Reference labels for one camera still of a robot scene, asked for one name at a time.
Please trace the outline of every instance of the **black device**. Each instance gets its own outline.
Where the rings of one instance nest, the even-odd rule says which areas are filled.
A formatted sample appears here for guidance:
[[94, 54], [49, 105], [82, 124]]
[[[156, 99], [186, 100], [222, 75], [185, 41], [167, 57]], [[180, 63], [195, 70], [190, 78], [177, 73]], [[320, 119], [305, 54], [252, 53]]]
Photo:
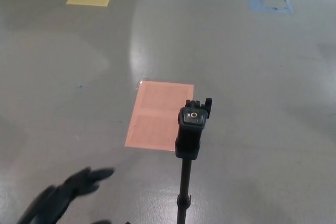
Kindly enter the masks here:
[[185, 224], [186, 212], [191, 204], [188, 195], [192, 160], [196, 160], [201, 145], [202, 130], [210, 117], [212, 99], [205, 104], [187, 100], [180, 109], [178, 135], [175, 142], [175, 155], [182, 159], [180, 194], [177, 197], [177, 224]]

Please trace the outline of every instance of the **black stick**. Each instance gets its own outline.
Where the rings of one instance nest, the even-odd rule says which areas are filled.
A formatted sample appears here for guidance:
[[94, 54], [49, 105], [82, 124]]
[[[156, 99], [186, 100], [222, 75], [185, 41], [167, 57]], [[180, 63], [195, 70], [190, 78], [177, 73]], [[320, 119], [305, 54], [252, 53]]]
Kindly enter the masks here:
[[180, 194], [177, 197], [177, 224], [185, 224], [187, 209], [191, 203], [191, 196], [188, 195], [191, 162], [189, 159], [182, 159]]

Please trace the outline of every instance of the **gloved hand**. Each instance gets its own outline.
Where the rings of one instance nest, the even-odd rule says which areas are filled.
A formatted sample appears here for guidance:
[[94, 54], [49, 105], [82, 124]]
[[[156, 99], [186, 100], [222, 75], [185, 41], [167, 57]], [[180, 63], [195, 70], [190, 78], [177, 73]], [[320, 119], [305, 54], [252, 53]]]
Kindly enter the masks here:
[[[95, 192], [98, 182], [110, 177], [113, 168], [92, 171], [90, 167], [70, 176], [58, 187], [49, 186], [30, 204], [17, 224], [55, 224], [78, 196]], [[103, 220], [93, 224], [111, 224]]]

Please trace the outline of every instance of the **gray floor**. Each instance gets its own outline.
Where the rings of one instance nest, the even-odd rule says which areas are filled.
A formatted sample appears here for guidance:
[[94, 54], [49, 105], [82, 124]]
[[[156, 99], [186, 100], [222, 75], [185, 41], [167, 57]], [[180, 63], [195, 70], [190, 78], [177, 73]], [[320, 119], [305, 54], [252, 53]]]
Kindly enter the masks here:
[[1, 224], [87, 165], [116, 173], [60, 223], [175, 222], [181, 161], [124, 147], [142, 78], [214, 99], [187, 223], [336, 223], [335, 0], [65, 2], [0, 0]]

